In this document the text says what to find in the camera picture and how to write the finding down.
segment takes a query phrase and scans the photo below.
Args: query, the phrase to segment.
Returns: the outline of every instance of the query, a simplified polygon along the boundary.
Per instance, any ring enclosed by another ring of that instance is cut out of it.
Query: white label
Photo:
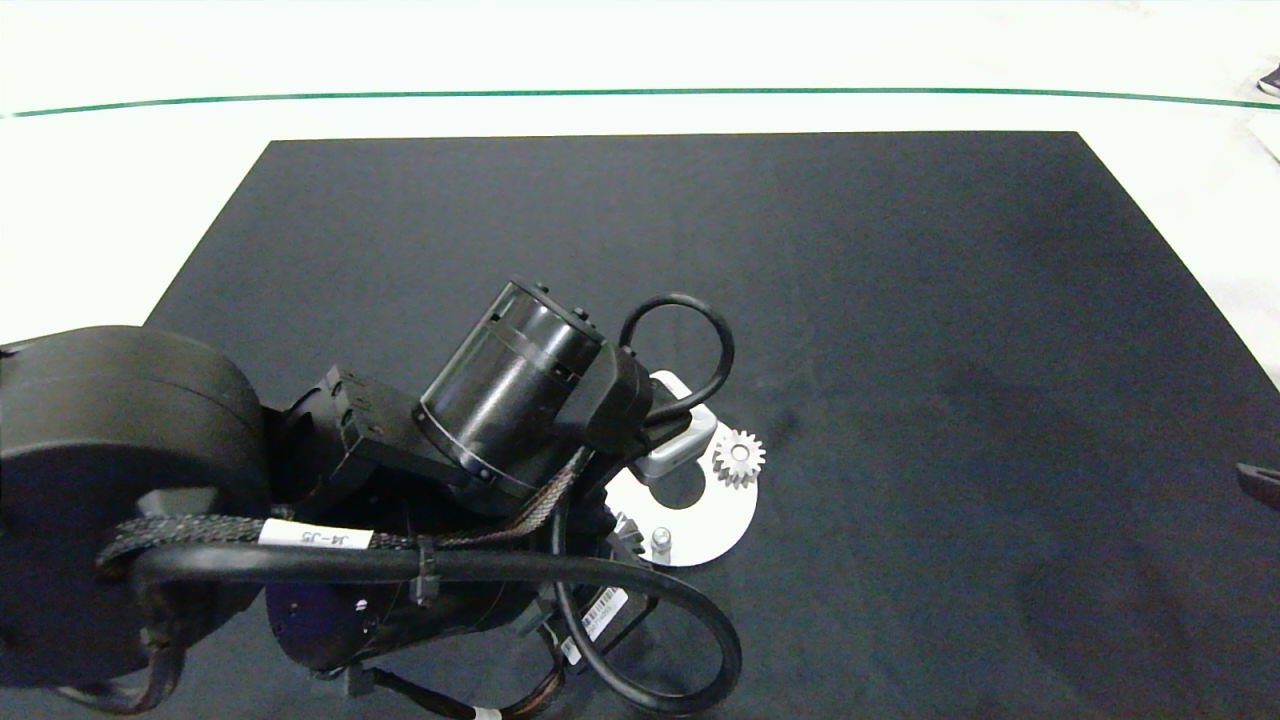
[[[582,625],[586,626],[586,637],[593,641],[600,637],[604,628],[608,626],[618,614],[618,610],[622,610],[622,606],[626,603],[627,591],[622,588],[607,588],[600,593],[600,598],[582,616]],[[582,659],[582,653],[579,652],[573,638],[564,638],[564,642],[561,643],[561,652],[568,659],[570,665],[577,665],[577,661]]]
[[[262,532],[257,536],[259,544],[292,544],[330,550],[366,550],[372,539],[372,530],[326,528],[276,518],[262,523]]]

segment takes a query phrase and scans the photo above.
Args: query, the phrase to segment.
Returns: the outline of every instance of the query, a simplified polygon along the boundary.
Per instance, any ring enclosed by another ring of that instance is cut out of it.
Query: black mat
[[[148,324],[285,404],[332,363],[424,388],[520,273],[616,332],[685,290],[736,327],[712,407],[762,436],[746,538],[681,573],[742,634],[717,712],[776,717],[1275,717],[1280,396],[1073,133],[276,142]],[[696,378],[696,318],[636,346]],[[654,682],[712,651],[660,614]],[[480,705],[545,660],[509,632],[387,665]],[[261,607],[198,646],[154,717],[416,717],[315,697]],[[78,717],[5,692],[14,717]],[[634,712],[579,678],[554,717]]]

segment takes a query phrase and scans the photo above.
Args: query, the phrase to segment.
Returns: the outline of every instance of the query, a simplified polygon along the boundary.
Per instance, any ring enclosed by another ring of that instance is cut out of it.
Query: metal bolt
[[[671,550],[671,530],[667,528],[654,528],[653,537],[649,539],[653,543],[654,552],[667,552]]]

